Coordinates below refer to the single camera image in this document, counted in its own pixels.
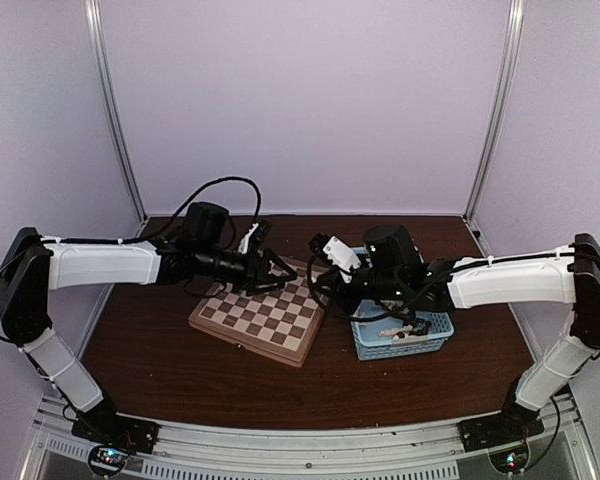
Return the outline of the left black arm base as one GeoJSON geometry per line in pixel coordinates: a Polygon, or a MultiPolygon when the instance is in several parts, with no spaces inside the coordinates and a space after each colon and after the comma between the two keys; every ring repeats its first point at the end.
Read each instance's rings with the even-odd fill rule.
{"type": "Polygon", "coordinates": [[[103,399],[88,411],[70,403],[76,416],[71,433],[94,443],[113,446],[131,454],[153,452],[159,425],[150,420],[127,417],[118,413],[107,392],[103,399]]]}

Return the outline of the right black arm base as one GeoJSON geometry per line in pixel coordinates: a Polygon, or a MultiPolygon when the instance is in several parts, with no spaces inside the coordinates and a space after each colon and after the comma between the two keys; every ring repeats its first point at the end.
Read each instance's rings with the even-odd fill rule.
{"type": "Polygon", "coordinates": [[[538,410],[528,410],[516,403],[518,377],[509,387],[498,413],[484,415],[458,423],[465,452],[490,449],[500,445],[523,442],[529,436],[545,431],[538,410]]]}

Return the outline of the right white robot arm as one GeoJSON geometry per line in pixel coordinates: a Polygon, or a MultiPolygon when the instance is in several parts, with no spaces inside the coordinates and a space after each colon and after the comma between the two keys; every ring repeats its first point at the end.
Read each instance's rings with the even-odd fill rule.
{"type": "Polygon", "coordinates": [[[500,304],[512,306],[531,325],[549,316],[557,338],[513,382],[492,423],[499,440],[515,440],[600,353],[600,245],[589,233],[536,253],[431,262],[423,260],[402,225],[372,227],[360,251],[333,235],[315,242],[316,254],[331,266],[317,284],[346,315],[371,300],[386,316],[403,309],[451,313],[500,304]]]}

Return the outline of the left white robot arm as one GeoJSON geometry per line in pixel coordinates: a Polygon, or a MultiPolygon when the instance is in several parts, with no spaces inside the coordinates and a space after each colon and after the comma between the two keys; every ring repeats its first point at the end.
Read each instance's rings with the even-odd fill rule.
{"type": "Polygon", "coordinates": [[[254,220],[237,246],[222,245],[225,229],[234,226],[226,208],[195,202],[179,226],[138,238],[60,238],[23,227],[0,265],[0,338],[28,357],[91,434],[113,444],[123,436],[123,421],[81,363],[75,342],[65,339],[66,322],[54,321],[54,314],[71,310],[57,301],[117,284],[170,286],[198,277],[252,296],[296,279],[294,269],[264,247],[267,221],[254,220]]]}

